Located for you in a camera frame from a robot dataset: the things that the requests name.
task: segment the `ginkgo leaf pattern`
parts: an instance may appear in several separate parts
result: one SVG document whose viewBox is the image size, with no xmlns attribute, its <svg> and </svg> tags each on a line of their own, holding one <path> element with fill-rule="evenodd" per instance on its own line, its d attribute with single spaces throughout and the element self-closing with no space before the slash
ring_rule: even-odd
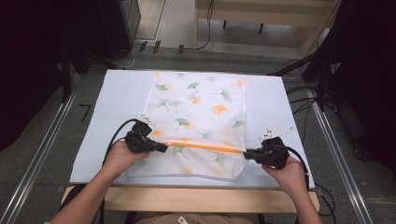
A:
<svg viewBox="0 0 396 224">
<path fill-rule="evenodd" d="M 177 101 L 177 100 L 169 102 L 169 105 L 174 106 L 176 108 L 176 112 L 177 112 L 177 107 L 182 104 L 183 103 L 181 103 L 180 101 Z"/>
<path fill-rule="evenodd" d="M 172 86 L 165 82 L 163 85 L 155 84 L 155 88 L 159 91 L 169 91 L 172 89 Z"/>
<path fill-rule="evenodd" d="M 201 99 L 199 99 L 199 98 L 196 98 L 195 96 L 192 96 L 191 98 L 190 98 L 190 101 L 192 102 L 192 105 L 191 106 L 193 106 L 193 105 L 199 105 L 202 101 L 201 101 Z"/>
<path fill-rule="evenodd" d="M 235 124 L 233 125 L 233 128 L 238 128 L 238 127 L 245 126 L 245 122 L 244 121 L 236 120 L 236 119 L 234 119 L 234 120 L 235 120 Z"/>
<path fill-rule="evenodd" d="M 223 111 L 228 111 L 228 107 L 225 105 L 216 105 L 213 107 L 213 115 L 218 115 L 220 117 Z"/>
<path fill-rule="evenodd" d="M 187 160 L 189 159 L 186 155 L 184 155 L 184 153 L 183 153 L 183 149 L 184 149 L 185 147 L 174 147 L 173 148 L 173 151 L 172 151 L 172 154 L 174 155 L 174 156 L 176 156 L 176 154 L 177 153 L 180 153 L 184 158 L 186 158 Z"/>
<path fill-rule="evenodd" d="M 211 82 L 213 82 L 213 81 L 215 81 L 215 80 L 216 80 L 216 78 L 215 78 L 215 77 L 207 77 L 207 78 L 206 78 L 206 80 L 207 80 L 207 81 L 211 81 Z"/>
<path fill-rule="evenodd" d="M 245 86 L 246 82 L 244 80 L 237 80 L 236 85 L 238 86 Z"/>
<path fill-rule="evenodd" d="M 198 132 L 198 134 L 201 134 L 204 139 L 210 139 L 212 137 L 212 132 L 210 132 L 210 131 L 207 133 Z"/>
<path fill-rule="evenodd" d="M 143 113 L 153 122 L 150 137 L 168 150 L 137 161 L 128 175 L 235 179 L 247 162 L 240 153 L 247 84 L 239 78 L 157 72 Z"/>
<path fill-rule="evenodd" d="M 196 89 L 197 86 L 199 86 L 199 83 L 198 83 L 198 82 L 192 82 L 192 83 L 190 83 L 190 85 L 187 87 L 187 90 L 194 89 L 195 91 L 199 92 L 199 91 Z"/>
<path fill-rule="evenodd" d="M 195 125 L 193 125 L 191 122 L 189 122 L 186 119 L 175 119 L 175 121 L 178 122 L 178 126 L 176 128 L 176 131 L 177 131 L 178 127 L 180 127 L 180 126 L 185 126 L 188 129 L 194 129 L 195 128 Z"/>
<path fill-rule="evenodd" d="M 169 100 L 167 100 L 167 99 L 162 99 L 160 102 L 158 102 L 157 107 L 165 106 L 166 109 L 169 111 L 169 108 L 168 108 L 168 106 L 166 105 L 168 102 L 169 102 Z"/>
<path fill-rule="evenodd" d="M 230 93 L 229 93 L 228 90 L 225 89 L 225 88 L 221 89 L 221 93 L 215 93 L 215 94 L 220 94 L 220 95 L 222 95 L 223 99 L 224 99 L 225 101 L 227 101 L 227 102 L 232 102 L 232 101 L 233 101 L 233 99 L 231 99 Z"/>
<path fill-rule="evenodd" d="M 218 156 L 213 161 L 218 162 L 221 167 L 224 167 L 224 164 L 225 164 L 225 155 L 224 155 L 224 153 L 218 152 Z"/>
<path fill-rule="evenodd" d="M 149 164 L 149 161 L 146 161 L 146 160 L 140 160 L 140 161 L 136 161 L 136 162 L 134 163 L 134 165 L 135 165 L 135 166 L 138 166 L 138 167 L 142 167 L 142 166 L 145 166 L 145 165 L 147 165 L 147 164 Z"/>
<path fill-rule="evenodd" d="M 182 175 L 190 175 L 192 174 L 192 169 L 188 167 L 181 167 L 178 172 Z"/>
</svg>

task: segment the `black wire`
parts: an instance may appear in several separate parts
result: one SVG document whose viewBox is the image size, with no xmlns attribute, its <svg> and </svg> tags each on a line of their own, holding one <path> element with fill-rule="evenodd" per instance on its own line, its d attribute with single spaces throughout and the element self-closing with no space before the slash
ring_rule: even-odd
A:
<svg viewBox="0 0 396 224">
<path fill-rule="evenodd" d="M 309 87 L 309 86 L 294 87 L 294 88 L 291 88 L 288 91 L 286 91 L 286 94 L 289 95 L 292 92 L 299 91 L 299 90 L 304 90 L 304 89 L 314 89 L 314 88 L 313 87 Z"/>
<path fill-rule="evenodd" d="M 289 104 L 294 104 L 300 101 L 304 101 L 304 100 L 317 100 L 317 97 L 307 97 L 307 98 L 301 98 L 298 100 L 294 100 L 294 101 L 290 101 Z"/>
<path fill-rule="evenodd" d="M 318 213 L 318 214 L 320 216 L 323 216 L 323 217 L 331 216 L 332 213 L 334 213 L 334 211 L 335 211 L 335 200 L 334 200 L 334 197 L 330 194 L 330 192 L 326 188 L 324 188 L 323 186 L 321 186 L 317 182 L 314 182 L 314 183 L 315 183 L 315 185 L 318 185 L 321 189 L 323 189 L 330 196 L 330 198 L 332 199 L 332 206 L 328 205 L 329 210 L 331 211 L 330 214 L 321 214 L 321 213 Z"/>
<path fill-rule="evenodd" d="M 110 143 L 108 144 L 108 147 L 107 147 L 107 151 L 106 151 L 106 154 L 105 154 L 105 158 L 103 159 L 103 162 L 102 162 L 102 166 L 105 164 L 105 161 L 106 161 L 106 158 L 107 158 L 107 155 L 108 155 L 108 153 L 110 152 L 110 149 L 113 147 L 113 145 L 115 144 L 115 143 L 113 143 L 113 141 L 114 141 L 114 139 L 117 137 L 117 135 L 119 134 L 119 132 L 121 131 L 121 129 L 125 126 L 125 125 L 127 125 L 128 123 L 130 123 L 130 122 L 132 122 L 132 121 L 134 121 L 135 119 L 128 119 L 127 121 L 125 121 L 123 124 L 121 124 L 121 126 L 116 130 L 116 132 L 114 133 L 114 135 L 113 135 L 113 137 L 111 138 L 111 140 L 110 140 Z"/>
<path fill-rule="evenodd" d="M 309 105 L 309 106 L 306 106 L 306 105 L 308 105 L 308 104 L 313 104 L 315 101 L 308 101 L 308 102 L 306 102 L 305 104 L 303 104 L 303 105 L 301 105 L 296 111 L 294 111 L 293 112 L 293 115 L 295 115 L 295 114 L 297 114 L 297 113 L 299 113 L 299 112 L 301 112 L 301 111 L 303 111 L 303 110 L 306 110 L 309 106 L 311 106 L 311 105 Z"/>
<path fill-rule="evenodd" d="M 309 110 L 311 109 L 313 103 L 314 102 L 312 102 L 311 105 L 308 107 L 308 109 L 306 110 L 306 114 L 305 114 L 304 130 L 303 130 L 303 141 L 302 141 L 303 145 L 304 145 L 304 141 L 305 141 L 306 121 L 308 120 L 308 113 L 309 113 Z"/>
<path fill-rule="evenodd" d="M 292 152 L 294 155 L 297 156 L 297 158 L 300 160 L 301 164 L 303 165 L 304 173 L 305 173 L 305 184 L 306 184 L 306 190 L 309 190 L 309 175 L 308 175 L 308 168 L 306 168 L 306 164 L 303 160 L 303 157 L 298 153 L 295 149 L 291 147 L 286 147 L 286 149 L 290 152 Z"/>
<path fill-rule="evenodd" d="M 213 3 L 214 3 L 214 0 L 211 0 L 210 4 L 209 4 L 209 8 L 207 9 L 206 23 L 207 23 L 207 29 L 209 31 L 209 37 L 207 38 L 206 43 L 198 49 L 186 49 L 186 50 L 200 50 L 200 49 L 203 49 L 204 47 L 206 47 L 206 45 L 209 43 L 210 38 L 211 38 L 210 23 L 212 21 Z"/>
<path fill-rule="evenodd" d="M 118 139 L 117 141 L 115 141 L 115 142 L 113 143 L 114 139 L 117 137 L 117 135 L 119 134 L 119 132 L 121 131 L 121 129 L 122 129 L 125 125 L 127 125 L 128 123 L 130 123 L 130 122 L 132 122 L 132 121 L 135 121 L 135 119 L 128 119 L 128 120 L 125 121 L 123 124 L 121 124 L 121 126 L 120 126 L 120 127 L 116 130 L 116 132 L 114 133 L 113 137 L 112 137 L 111 140 L 110 140 L 110 143 L 108 144 L 107 151 L 106 151 L 105 157 L 104 157 L 103 162 L 102 162 L 102 167 L 105 165 L 107 155 L 108 155 L 108 153 L 110 152 L 111 148 L 113 148 L 114 144 L 116 144 L 118 141 L 120 141 L 123 137 L 120 138 L 120 139 Z M 101 203 L 101 205 L 100 205 L 99 223 L 100 223 L 100 224 L 105 223 L 105 199 L 102 200 L 102 203 Z"/>
</svg>

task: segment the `black equipment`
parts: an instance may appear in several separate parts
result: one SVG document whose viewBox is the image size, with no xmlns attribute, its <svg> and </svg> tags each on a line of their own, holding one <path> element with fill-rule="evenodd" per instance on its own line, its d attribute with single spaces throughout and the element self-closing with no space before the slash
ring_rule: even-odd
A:
<svg viewBox="0 0 396 224">
<path fill-rule="evenodd" d="M 276 169 L 282 169 L 289 157 L 288 148 L 283 145 L 280 137 L 263 140 L 261 148 L 248 148 L 243 153 L 247 160 L 254 160 L 261 165 L 274 166 Z"/>
<path fill-rule="evenodd" d="M 132 130 L 124 137 L 128 148 L 132 152 L 160 151 L 164 153 L 168 149 L 166 144 L 155 142 L 147 137 L 152 130 L 146 122 L 139 119 L 133 119 L 133 121 L 135 121 L 135 124 Z"/>
</svg>

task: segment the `gray floor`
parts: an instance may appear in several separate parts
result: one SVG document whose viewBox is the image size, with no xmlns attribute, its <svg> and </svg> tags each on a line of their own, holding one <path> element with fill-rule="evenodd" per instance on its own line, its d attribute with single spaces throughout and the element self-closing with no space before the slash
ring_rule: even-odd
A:
<svg viewBox="0 0 396 224">
<path fill-rule="evenodd" d="M 191 34 L 189 32 L 180 31 L 173 34 L 166 32 L 166 30 L 169 32 L 168 28 L 175 24 L 175 21 L 171 19 L 172 17 L 169 17 L 174 14 L 170 9 L 177 10 L 179 7 L 189 8 L 183 4 L 190 4 L 191 2 L 193 1 L 167 1 L 163 23 L 159 31 L 159 37 L 163 40 L 164 45 L 178 46 L 178 44 L 184 41 L 186 41 L 184 43 L 187 43 L 188 39 L 191 41 Z M 191 25 L 186 22 L 183 27 L 183 29 L 190 29 Z M 234 24 L 230 24 L 229 26 L 233 32 L 238 33 L 235 30 L 239 28 L 235 27 L 247 29 L 246 25 L 234 26 Z M 246 32 L 235 34 L 236 37 L 229 38 L 229 40 L 233 40 L 231 41 L 232 43 L 224 45 L 220 44 L 222 40 L 214 35 L 214 47 L 211 50 L 188 51 L 183 54 L 177 54 L 176 50 L 171 49 L 162 49 L 156 54 L 152 54 L 148 50 L 140 53 L 135 52 L 134 65 L 130 69 L 215 71 L 252 75 L 275 72 L 282 68 L 284 62 L 288 59 L 301 56 L 299 56 L 297 48 L 292 43 L 292 37 L 286 37 L 286 34 L 289 32 L 287 27 L 277 27 L 272 32 L 277 32 L 277 34 L 269 34 L 270 32 L 268 32 L 268 35 L 283 36 L 282 34 L 285 34 L 285 39 L 282 40 L 280 38 L 279 43 L 271 43 L 270 41 L 264 44 L 258 44 L 259 46 L 257 48 L 251 42 L 249 45 L 253 47 L 246 48 L 246 51 L 243 52 L 238 51 L 238 53 L 233 52 L 234 48 L 215 48 L 219 46 L 230 47 L 233 45 L 237 48 L 237 45 L 241 43 L 244 45 L 243 43 L 246 41 L 243 40 L 244 37 L 242 36 Z M 204 31 L 200 32 L 200 34 L 202 36 L 199 37 L 199 40 L 205 41 Z M 132 63 L 131 56 L 125 57 L 120 63 Z M 68 186 L 68 179 L 73 167 L 74 158 L 88 128 L 90 116 L 93 111 L 91 110 L 89 116 L 81 122 L 86 112 L 86 107 L 80 106 L 80 104 L 95 104 L 95 99 L 101 89 L 105 72 L 106 69 L 102 65 L 92 62 L 89 74 L 87 76 L 81 75 L 82 80 L 76 98 L 60 131 L 54 139 L 50 152 L 15 223 L 43 223 L 50 220 L 57 212 L 63 196 L 63 190 Z M 293 71 L 291 76 L 284 77 L 284 80 L 287 90 L 292 87 L 304 85 L 300 79 L 300 72 L 298 70 Z M 292 93 L 290 100 L 305 97 L 307 97 L 307 92 L 301 90 Z M 61 98 L 62 90 L 58 90 L 31 121 L 20 139 L 0 153 L 0 169 L 2 170 L 0 173 L 0 217 L 6 211 L 16 186 L 28 169 L 30 161 L 35 155 L 52 119 L 55 117 L 61 105 Z M 293 104 L 291 107 L 295 110 L 299 106 L 298 104 Z M 358 160 L 354 154 L 353 146 L 351 145 L 345 127 L 338 116 L 330 109 L 327 109 L 325 114 L 332 125 L 333 133 L 342 149 L 354 180 L 366 201 L 373 222 L 393 222 L 392 220 L 396 219 L 396 214 L 394 213 L 396 211 L 396 181 L 392 173 L 381 163 Z M 301 136 L 304 133 L 305 115 L 306 111 L 298 113 L 295 116 Z M 313 110 L 309 112 L 306 120 L 304 148 L 308 162 L 312 168 L 314 179 L 325 187 L 335 199 L 335 215 L 338 223 L 359 223 L 350 197 L 347 194 L 346 186 L 341 179 Z M 317 188 L 317 193 L 319 196 L 322 195 L 322 190 Z M 323 200 L 319 199 L 319 201 L 320 212 L 328 213 Z M 106 213 L 106 220 L 110 223 L 123 223 L 122 220 L 124 217 L 125 213 L 121 212 Z M 293 214 L 266 214 L 265 217 L 266 221 L 272 223 L 293 223 L 295 219 L 295 215 Z M 332 223 L 332 217 L 324 217 L 323 221 L 325 223 Z"/>
</svg>

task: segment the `metal frame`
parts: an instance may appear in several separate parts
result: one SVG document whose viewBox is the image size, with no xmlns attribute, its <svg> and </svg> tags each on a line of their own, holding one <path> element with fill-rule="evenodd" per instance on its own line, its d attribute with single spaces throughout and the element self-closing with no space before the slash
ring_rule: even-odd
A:
<svg viewBox="0 0 396 224">
<path fill-rule="evenodd" d="M 61 129 L 64 119 L 69 112 L 70 106 L 73 104 L 80 81 L 80 75 L 75 74 L 73 81 L 75 84 L 75 88 L 72 90 L 69 98 L 67 98 L 67 100 L 62 103 L 60 108 L 58 109 L 55 118 L 53 119 L 46 134 L 44 135 L 44 138 L 41 141 L 41 144 L 38 147 L 38 150 L 35 153 L 35 156 L 33 157 L 29 167 L 27 168 L 21 182 L 16 187 L 14 194 L 7 206 L 7 209 L 3 214 L 2 218 L 0 219 L 0 223 L 15 223 L 18 214 L 23 207 L 23 204 L 25 203 L 26 198 L 28 197 L 29 192 L 33 187 L 33 184 L 35 183 L 41 167 L 43 166 L 44 161 L 50 153 L 52 143 L 59 130 Z"/>
</svg>

